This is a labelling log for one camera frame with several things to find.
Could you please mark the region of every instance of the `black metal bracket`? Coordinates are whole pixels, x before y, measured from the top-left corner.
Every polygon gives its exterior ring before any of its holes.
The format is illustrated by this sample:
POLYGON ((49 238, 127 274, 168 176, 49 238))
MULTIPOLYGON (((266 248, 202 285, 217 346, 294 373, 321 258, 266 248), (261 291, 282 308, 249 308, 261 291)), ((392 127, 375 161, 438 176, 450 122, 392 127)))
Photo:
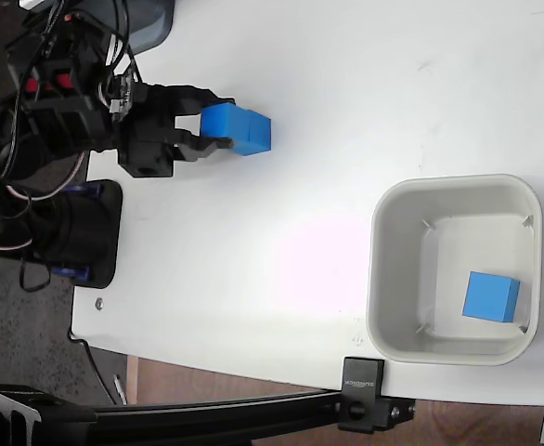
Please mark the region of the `black metal bracket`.
POLYGON ((338 428, 364 434, 412 420, 415 400, 383 397, 383 360, 345 358, 338 428))
POLYGON ((382 372, 383 361, 347 358, 342 392, 99 408, 80 407, 31 387, 0 385, 0 445, 247 445, 335 423, 370 434, 414 416, 414 400, 381 396, 382 372))

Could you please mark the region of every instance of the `white bin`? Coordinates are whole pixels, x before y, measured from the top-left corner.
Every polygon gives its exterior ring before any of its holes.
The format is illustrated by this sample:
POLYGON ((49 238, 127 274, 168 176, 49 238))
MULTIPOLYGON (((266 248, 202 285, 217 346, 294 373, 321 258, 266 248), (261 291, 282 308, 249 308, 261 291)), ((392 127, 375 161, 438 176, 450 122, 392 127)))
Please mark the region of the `white bin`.
POLYGON ((538 325, 542 211, 509 175, 405 181, 372 225, 367 326, 375 347, 405 362, 499 365, 538 325), (471 271, 520 281, 513 322, 462 316, 471 271))

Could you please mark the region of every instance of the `white table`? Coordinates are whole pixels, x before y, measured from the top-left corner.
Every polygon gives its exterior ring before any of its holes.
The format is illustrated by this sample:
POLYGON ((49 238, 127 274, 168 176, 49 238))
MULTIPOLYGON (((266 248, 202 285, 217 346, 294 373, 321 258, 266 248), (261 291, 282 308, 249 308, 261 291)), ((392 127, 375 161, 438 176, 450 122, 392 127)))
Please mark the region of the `white table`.
MULTIPOLYGON (((220 151, 171 179, 92 155, 89 178, 125 197, 112 284, 75 293, 73 331, 92 346, 340 388, 345 356, 381 356, 365 326, 369 237, 390 186, 510 173, 544 213, 544 0, 178 0, 170 36, 138 61, 145 82, 269 116, 273 150, 220 151)), ((544 405, 544 247, 520 359, 390 362, 382 390, 544 405)))

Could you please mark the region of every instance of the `wooden floor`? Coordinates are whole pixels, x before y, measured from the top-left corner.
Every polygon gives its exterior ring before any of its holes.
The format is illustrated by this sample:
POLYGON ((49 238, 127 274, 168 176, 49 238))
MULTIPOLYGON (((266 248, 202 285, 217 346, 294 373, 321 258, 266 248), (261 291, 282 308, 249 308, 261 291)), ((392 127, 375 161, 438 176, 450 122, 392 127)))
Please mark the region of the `wooden floor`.
MULTIPOLYGON (((192 402, 278 395, 295 387, 214 374, 147 360, 128 362, 131 402, 192 402)), ((543 407, 418 401, 414 421, 372 436, 312 429, 255 442, 265 446, 348 445, 538 445, 543 407)))

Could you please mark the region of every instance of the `blue cube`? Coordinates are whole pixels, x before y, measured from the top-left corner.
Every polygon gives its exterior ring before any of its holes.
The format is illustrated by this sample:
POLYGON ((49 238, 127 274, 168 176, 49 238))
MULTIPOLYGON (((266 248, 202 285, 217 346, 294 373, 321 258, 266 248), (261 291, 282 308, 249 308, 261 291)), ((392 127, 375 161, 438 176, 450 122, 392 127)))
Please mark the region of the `blue cube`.
POLYGON ((271 150, 270 120, 231 103, 202 110, 200 135, 231 138, 235 143, 233 151, 244 156, 271 150))
POLYGON ((509 277, 471 272, 462 315, 513 322, 519 291, 520 283, 509 277))

